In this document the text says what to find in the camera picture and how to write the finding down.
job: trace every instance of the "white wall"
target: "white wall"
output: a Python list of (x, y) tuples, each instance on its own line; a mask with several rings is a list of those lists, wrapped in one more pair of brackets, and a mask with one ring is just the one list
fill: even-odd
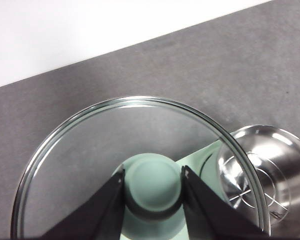
[(0, 0), (0, 86), (267, 0)]

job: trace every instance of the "stainless steel bowl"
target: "stainless steel bowl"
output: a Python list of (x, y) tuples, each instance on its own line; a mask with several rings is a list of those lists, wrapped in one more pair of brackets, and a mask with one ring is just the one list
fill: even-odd
[[(270, 214), (271, 235), (300, 237), (300, 139), (268, 125), (246, 126), (232, 135), (260, 179)], [(249, 217), (254, 208), (253, 196), (240, 165), (226, 148), (219, 151), (218, 166), (230, 204)]]

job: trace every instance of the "gray countertop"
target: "gray countertop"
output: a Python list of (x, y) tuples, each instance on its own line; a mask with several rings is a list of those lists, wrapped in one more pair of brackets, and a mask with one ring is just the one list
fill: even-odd
[(10, 235), (19, 181), (44, 138), (89, 105), (131, 95), (188, 104), (228, 131), (267, 124), (300, 137), (300, 0), (267, 2), (0, 87), (0, 238)]

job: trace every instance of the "mint green knob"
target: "mint green knob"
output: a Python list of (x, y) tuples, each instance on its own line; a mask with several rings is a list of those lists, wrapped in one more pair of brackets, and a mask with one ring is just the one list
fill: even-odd
[(181, 205), (180, 167), (170, 158), (143, 153), (129, 158), (124, 178), (125, 201), (130, 211), (146, 221), (169, 218)]

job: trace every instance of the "glass pot lid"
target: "glass pot lid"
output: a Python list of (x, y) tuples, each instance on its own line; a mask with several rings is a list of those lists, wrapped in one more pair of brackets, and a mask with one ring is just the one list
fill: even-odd
[(159, 154), (180, 166), (189, 165), (228, 202), (216, 162), (219, 150), (224, 148), (237, 159), (251, 189), (249, 201), (255, 207), (250, 209), (250, 220), (269, 232), (261, 184), (233, 137), (187, 105), (133, 96), (92, 105), (63, 122), (44, 140), (19, 184), (11, 236), (41, 236), (87, 201), (120, 164), (139, 154)]

